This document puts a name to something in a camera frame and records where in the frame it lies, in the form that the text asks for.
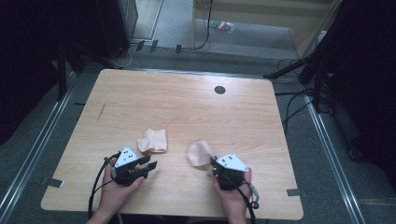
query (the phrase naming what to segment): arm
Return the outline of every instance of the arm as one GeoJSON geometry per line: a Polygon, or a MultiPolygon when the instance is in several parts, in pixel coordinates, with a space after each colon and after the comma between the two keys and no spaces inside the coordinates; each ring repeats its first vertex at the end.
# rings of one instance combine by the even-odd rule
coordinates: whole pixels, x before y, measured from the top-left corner
{"type": "MultiPolygon", "coordinates": [[[[124,206],[129,195],[137,190],[142,185],[144,180],[145,178],[141,176],[137,178],[136,181],[129,187],[120,186],[114,181],[102,186],[102,196],[99,206],[90,220],[88,220],[87,224],[107,223],[124,206]]],[[[108,164],[105,168],[103,184],[109,181],[111,181],[110,164],[108,164]]]]}
{"type": "MultiPolygon", "coordinates": [[[[250,183],[251,182],[251,170],[244,173],[245,180],[250,183]]],[[[219,187],[219,181],[212,176],[213,179],[213,189],[218,193],[221,198],[221,205],[224,210],[224,214],[227,217],[230,224],[238,223],[238,224],[246,224],[246,212],[247,205],[242,198],[242,195],[236,190],[221,190],[219,187]]],[[[241,191],[250,198],[251,191],[247,184],[239,187],[241,191]]]]}

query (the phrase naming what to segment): person's left hand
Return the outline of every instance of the person's left hand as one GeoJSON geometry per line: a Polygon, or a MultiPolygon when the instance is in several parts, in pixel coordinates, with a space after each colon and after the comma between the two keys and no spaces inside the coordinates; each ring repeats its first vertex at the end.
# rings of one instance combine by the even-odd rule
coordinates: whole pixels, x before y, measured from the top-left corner
{"type": "MultiPolygon", "coordinates": [[[[108,164],[105,167],[103,184],[111,180],[111,164],[108,164]]],[[[98,209],[87,223],[107,223],[124,206],[129,195],[137,190],[144,180],[145,177],[141,176],[129,187],[118,185],[114,181],[102,186],[98,209]]]]}

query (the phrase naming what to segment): wooden tabletop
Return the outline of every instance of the wooden tabletop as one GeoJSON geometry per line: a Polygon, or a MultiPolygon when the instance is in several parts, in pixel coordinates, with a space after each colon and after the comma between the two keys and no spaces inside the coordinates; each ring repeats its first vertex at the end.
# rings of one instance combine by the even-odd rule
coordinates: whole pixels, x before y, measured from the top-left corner
{"type": "MultiPolygon", "coordinates": [[[[64,185],[48,187],[42,208],[87,211],[104,157],[125,146],[141,155],[136,140],[147,129],[165,129],[168,149],[151,156],[157,168],[122,213],[224,217],[208,172],[186,159],[190,144],[206,140],[218,157],[235,153],[252,169],[257,218],[303,216],[300,197],[287,193],[297,185],[270,81],[121,70],[99,75],[53,176],[64,185]]],[[[100,190],[94,209],[99,199],[100,190]]]]}

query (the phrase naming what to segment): black round hole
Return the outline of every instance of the black round hole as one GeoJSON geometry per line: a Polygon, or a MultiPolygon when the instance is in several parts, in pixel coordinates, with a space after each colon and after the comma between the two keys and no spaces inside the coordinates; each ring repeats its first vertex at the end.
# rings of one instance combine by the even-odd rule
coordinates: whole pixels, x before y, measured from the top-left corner
{"type": "Polygon", "coordinates": [[[217,86],[217,87],[215,87],[215,92],[217,94],[223,94],[225,92],[225,88],[222,86],[217,86]]]}

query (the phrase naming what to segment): cloth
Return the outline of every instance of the cloth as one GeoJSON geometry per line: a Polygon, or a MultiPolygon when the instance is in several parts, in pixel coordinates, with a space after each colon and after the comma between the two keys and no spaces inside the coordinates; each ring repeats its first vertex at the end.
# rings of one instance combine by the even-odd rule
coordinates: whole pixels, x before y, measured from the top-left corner
{"type": "Polygon", "coordinates": [[[207,165],[211,157],[212,150],[205,140],[192,143],[187,150],[187,160],[191,166],[207,165]]]}
{"type": "Polygon", "coordinates": [[[137,147],[141,152],[165,152],[167,149],[166,130],[153,131],[148,129],[143,138],[137,139],[137,147]]]}

